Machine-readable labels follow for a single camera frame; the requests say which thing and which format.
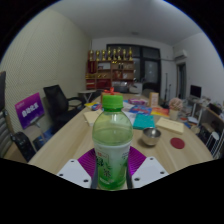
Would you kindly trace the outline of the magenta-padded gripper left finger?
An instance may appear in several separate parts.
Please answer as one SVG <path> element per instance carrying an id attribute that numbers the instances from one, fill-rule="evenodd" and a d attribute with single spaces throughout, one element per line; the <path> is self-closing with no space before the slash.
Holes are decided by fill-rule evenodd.
<path id="1" fill-rule="evenodd" d="M 95 151 L 91 149 L 78 159 L 70 159 L 57 175 L 83 188 L 96 189 L 98 174 Z"/>

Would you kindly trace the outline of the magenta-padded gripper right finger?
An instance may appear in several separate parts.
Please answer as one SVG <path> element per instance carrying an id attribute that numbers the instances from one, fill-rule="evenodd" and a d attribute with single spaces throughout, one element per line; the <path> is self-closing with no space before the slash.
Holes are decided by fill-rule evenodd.
<path id="1" fill-rule="evenodd" d="M 155 157 L 146 157 L 134 147 L 130 148 L 126 173 L 129 189 L 141 188 L 167 175 L 168 172 Z"/>

